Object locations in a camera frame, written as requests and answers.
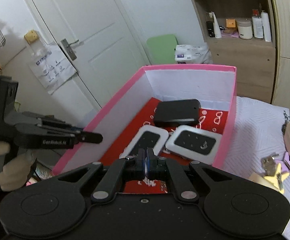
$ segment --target yellow star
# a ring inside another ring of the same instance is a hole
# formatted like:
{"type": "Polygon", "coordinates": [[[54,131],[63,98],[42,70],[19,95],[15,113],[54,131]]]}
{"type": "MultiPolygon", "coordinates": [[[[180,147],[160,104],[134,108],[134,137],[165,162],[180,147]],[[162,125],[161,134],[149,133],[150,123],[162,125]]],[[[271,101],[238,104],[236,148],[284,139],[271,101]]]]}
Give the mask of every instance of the yellow star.
{"type": "MultiPolygon", "coordinates": [[[[281,178],[281,182],[283,182],[287,177],[289,176],[289,172],[282,172],[282,165],[280,163],[277,164],[275,175],[274,176],[264,176],[264,179],[266,179],[268,182],[273,184],[276,188],[279,189],[279,180],[278,178],[281,178]]],[[[280,193],[284,194],[284,189],[281,187],[279,190],[280,193]]]]}

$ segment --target human hand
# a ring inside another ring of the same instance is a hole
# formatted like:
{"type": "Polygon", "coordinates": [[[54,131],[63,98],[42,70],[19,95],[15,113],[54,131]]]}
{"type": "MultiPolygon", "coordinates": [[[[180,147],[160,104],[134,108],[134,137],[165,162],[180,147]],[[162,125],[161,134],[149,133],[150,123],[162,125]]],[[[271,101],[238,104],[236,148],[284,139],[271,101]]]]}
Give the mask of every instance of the human hand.
{"type": "MultiPolygon", "coordinates": [[[[0,156],[9,153],[9,151],[10,145],[0,141],[0,156]]],[[[22,187],[27,181],[27,176],[35,159],[33,152],[28,150],[4,165],[3,171],[0,173],[0,188],[3,191],[12,191],[22,187]]]]}

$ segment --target door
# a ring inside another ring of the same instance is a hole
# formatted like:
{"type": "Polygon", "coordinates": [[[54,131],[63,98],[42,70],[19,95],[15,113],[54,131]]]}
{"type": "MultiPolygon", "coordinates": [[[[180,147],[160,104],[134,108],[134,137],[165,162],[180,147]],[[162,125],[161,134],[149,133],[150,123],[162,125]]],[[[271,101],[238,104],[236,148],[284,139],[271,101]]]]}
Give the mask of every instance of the door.
{"type": "Polygon", "coordinates": [[[146,65],[114,0],[33,0],[55,40],[68,43],[73,65],[100,106],[146,65]]]}

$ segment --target white wall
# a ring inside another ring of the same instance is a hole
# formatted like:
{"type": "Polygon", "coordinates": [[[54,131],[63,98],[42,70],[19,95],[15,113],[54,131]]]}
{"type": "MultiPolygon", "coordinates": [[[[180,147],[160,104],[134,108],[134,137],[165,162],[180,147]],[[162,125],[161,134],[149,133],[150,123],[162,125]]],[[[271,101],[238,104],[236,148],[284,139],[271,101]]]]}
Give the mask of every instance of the white wall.
{"type": "Polygon", "coordinates": [[[174,34],[179,44],[204,42],[191,0],[121,0],[146,53],[150,37],[174,34]]]}
{"type": "Polygon", "coordinates": [[[25,0],[0,0],[0,28],[6,37],[6,45],[0,49],[0,61],[7,63],[3,74],[19,82],[17,100],[21,103],[21,111],[53,114],[72,124],[84,119],[83,124],[87,124],[97,106],[94,107],[84,94],[86,91],[80,89],[77,82],[81,80],[77,76],[49,95],[27,66],[31,54],[23,37],[31,29],[40,34],[42,31],[25,0]]]}

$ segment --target shelf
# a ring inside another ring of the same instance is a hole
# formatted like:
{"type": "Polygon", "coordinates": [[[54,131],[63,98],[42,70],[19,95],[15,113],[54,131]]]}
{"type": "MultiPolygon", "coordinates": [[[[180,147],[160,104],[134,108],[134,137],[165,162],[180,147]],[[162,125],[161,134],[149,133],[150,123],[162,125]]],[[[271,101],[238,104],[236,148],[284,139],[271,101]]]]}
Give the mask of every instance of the shelf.
{"type": "Polygon", "coordinates": [[[219,43],[219,44],[223,44],[225,46],[230,46],[231,43],[243,43],[243,44],[253,44],[253,45],[274,47],[273,42],[267,42],[264,39],[258,40],[258,39],[255,39],[254,37],[251,38],[250,40],[244,40],[241,38],[231,38],[231,37],[221,37],[219,39],[207,37],[207,43],[209,43],[209,44],[210,43],[219,43]]]}

